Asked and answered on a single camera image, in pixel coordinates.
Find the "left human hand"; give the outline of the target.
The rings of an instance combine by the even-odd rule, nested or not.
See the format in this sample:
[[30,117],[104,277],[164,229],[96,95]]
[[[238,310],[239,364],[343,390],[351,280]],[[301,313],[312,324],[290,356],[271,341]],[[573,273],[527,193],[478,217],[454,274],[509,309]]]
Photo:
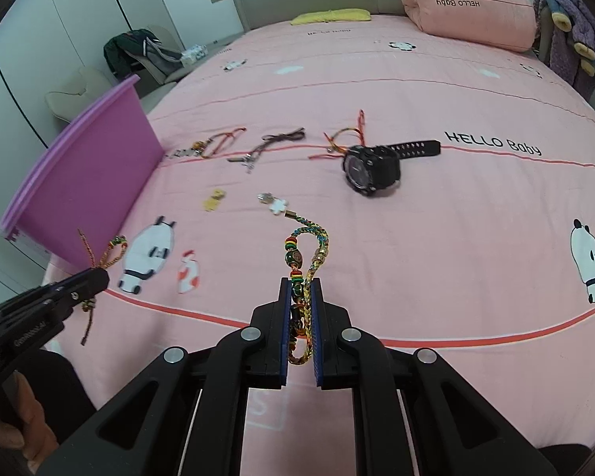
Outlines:
[[27,379],[15,372],[15,382],[15,409],[22,420],[22,426],[16,428],[0,419],[0,446],[19,451],[27,461],[29,470],[36,473],[42,462],[58,449],[59,444],[46,423],[42,404],[36,400]]

